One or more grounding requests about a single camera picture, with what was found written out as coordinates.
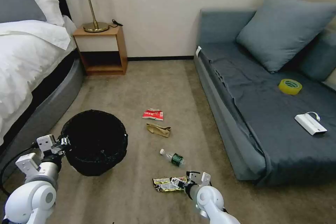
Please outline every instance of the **beige carpet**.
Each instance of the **beige carpet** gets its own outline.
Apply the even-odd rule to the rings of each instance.
[[[172,127],[169,138],[146,130],[146,122],[154,121],[141,115],[151,107],[164,112],[157,124]],[[335,223],[336,183],[256,188],[236,180],[193,61],[130,62],[125,76],[87,78],[52,133],[58,136],[68,119],[89,109],[112,113],[124,123],[127,155],[100,177],[83,177],[64,159],[49,224],[209,223],[186,194],[153,188],[152,178],[181,176],[190,169],[212,175],[227,210],[242,224]],[[171,165],[159,155],[161,148],[183,155],[187,166]],[[6,186],[15,188],[21,177],[12,176]]]

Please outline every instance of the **white power bank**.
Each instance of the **white power bank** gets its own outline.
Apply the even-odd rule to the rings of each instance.
[[[327,129],[319,124],[309,114],[299,114],[294,119],[306,130],[310,135],[323,134],[327,132]]]

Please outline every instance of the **brass lamp base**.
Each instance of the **brass lamp base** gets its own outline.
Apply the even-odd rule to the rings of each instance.
[[[97,22],[96,25],[94,23],[87,23],[83,25],[84,31],[91,33],[104,32],[109,28],[109,24],[103,22]]]

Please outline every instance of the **sofa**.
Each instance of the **sofa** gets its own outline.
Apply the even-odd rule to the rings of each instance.
[[[295,68],[295,57],[269,73],[236,37],[254,10],[203,9],[194,57],[235,176],[258,186],[320,183],[336,178],[336,91]],[[328,50],[335,41],[313,41],[307,50]],[[278,84],[289,78],[303,86],[293,96]],[[315,111],[325,134],[311,136],[294,117]]]

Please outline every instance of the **sofa cushion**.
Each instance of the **sofa cushion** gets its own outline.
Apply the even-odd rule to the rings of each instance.
[[[311,79],[325,81],[336,68],[336,33],[319,34],[305,50],[299,70]]]
[[[237,42],[271,73],[280,70],[336,15],[336,4],[265,0]]]

